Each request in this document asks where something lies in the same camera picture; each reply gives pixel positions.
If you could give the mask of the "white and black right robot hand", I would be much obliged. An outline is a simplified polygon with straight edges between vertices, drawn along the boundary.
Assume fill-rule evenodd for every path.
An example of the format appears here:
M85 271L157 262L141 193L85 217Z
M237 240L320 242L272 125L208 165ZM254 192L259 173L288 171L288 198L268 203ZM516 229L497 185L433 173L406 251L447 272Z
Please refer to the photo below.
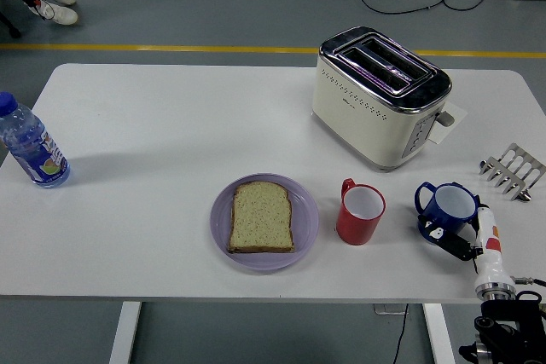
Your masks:
M495 217L479 196L456 182L438 186L423 182L414 203L417 227L425 240L462 261L474 262L478 299L515 299L514 279L502 263Z

